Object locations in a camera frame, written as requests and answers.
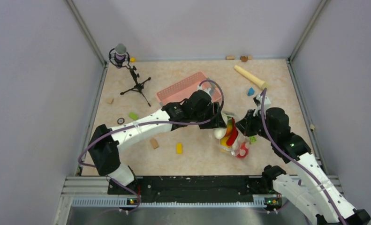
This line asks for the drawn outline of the green orange mango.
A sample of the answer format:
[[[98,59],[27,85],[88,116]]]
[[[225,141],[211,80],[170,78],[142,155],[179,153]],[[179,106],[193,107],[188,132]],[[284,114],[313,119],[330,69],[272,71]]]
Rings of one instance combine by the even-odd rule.
[[[233,131],[233,127],[234,127],[233,119],[228,120],[227,121],[227,129],[226,129],[225,136],[231,135],[231,133]]]

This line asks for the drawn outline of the clear dotted zip top bag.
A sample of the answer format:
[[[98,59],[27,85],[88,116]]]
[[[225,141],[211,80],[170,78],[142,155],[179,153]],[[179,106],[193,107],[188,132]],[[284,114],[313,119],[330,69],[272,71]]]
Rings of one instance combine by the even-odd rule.
[[[238,117],[228,111],[223,111],[221,114],[226,128],[213,129],[211,136],[217,139],[216,146],[223,153],[240,159],[245,158],[249,153],[250,140],[235,126]]]

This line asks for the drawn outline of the yellow mango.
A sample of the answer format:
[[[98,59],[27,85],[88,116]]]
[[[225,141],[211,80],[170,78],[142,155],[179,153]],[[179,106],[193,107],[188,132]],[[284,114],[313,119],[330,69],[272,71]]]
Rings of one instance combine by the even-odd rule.
[[[220,139],[220,146],[223,146],[223,147],[226,147],[226,148],[230,148],[231,145],[228,145],[227,144],[227,141],[229,139],[229,136],[225,136],[223,138]]]

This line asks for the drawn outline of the white radish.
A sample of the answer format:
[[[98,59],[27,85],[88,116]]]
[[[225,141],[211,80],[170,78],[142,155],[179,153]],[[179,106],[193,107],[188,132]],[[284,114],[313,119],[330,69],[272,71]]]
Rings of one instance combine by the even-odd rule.
[[[214,137],[216,139],[221,139],[223,137],[225,137],[226,133],[227,133],[227,125],[228,125],[228,116],[225,114],[225,113],[221,113],[221,118],[222,118],[222,121],[224,122],[223,125],[219,125],[218,128],[215,128],[213,130],[213,134],[214,134]]]

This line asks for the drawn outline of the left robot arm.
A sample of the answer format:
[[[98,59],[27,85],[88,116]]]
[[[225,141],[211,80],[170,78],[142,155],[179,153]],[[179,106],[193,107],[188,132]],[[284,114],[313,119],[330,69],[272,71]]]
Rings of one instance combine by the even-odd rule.
[[[197,125],[200,129],[226,128],[222,103],[214,102],[203,90],[197,90],[180,102],[170,102],[146,117],[118,127],[96,127],[87,152],[99,176],[119,182],[126,194],[136,190],[137,181],[129,166],[120,161],[120,152],[142,140],[178,128]]]

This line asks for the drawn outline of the red chili pepper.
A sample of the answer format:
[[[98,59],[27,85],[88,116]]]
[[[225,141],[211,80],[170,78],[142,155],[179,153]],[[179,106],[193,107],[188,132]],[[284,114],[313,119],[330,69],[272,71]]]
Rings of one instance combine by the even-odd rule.
[[[231,146],[235,143],[235,140],[238,137],[238,130],[235,126],[235,120],[234,120],[234,118],[232,118],[232,119],[233,119],[233,122],[234,122],[234,127],[233,127],[233,131],[232,131],[231,135],[229,135],[229,139],[227,141],[227,144],[231,145]]]

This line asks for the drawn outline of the red apple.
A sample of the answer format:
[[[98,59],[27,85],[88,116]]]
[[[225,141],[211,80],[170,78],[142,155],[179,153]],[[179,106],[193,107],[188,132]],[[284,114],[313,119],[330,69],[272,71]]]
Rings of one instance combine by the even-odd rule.
[[[236,155],[237,158],[245,158],[249,153],[249,146],[247,143],[242,143],[239,149],[238,154]]]

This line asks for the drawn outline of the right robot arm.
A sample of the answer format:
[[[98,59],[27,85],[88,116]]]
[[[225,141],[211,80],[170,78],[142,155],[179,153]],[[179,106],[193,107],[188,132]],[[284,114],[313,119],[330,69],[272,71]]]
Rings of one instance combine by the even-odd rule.
[[[266,166],[262,173],[262,189],[285,196],[313,225],[366,225],[371,217],[364,209],[356,209],[338,191],[321,169],[305,140],[291,131],[289,117],[281,108],[248,110],[235,123],[244,136],[261,136],[270,141],[274,153],[293,168],[306,188],[294,183],[279,166]]]

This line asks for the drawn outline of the pink plastic basket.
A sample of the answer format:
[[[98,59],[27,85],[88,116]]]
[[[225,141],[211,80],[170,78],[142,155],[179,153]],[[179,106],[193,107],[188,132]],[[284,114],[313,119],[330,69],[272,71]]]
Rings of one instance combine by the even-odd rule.
[[[208,77],[206,77],[202,72],[197,72],[167,88],[164,88],[163,90],[158,91],[156,93],[156,98],[160,105],[164,106],[171,102],[180,102],[185,98],[189,98],[193,92],[201,89],[209,91],[213,102],[219,102],[222,95],[217,85],[210,82],[204,82],[199,88],[200,83],[204,80],[208,80]]]

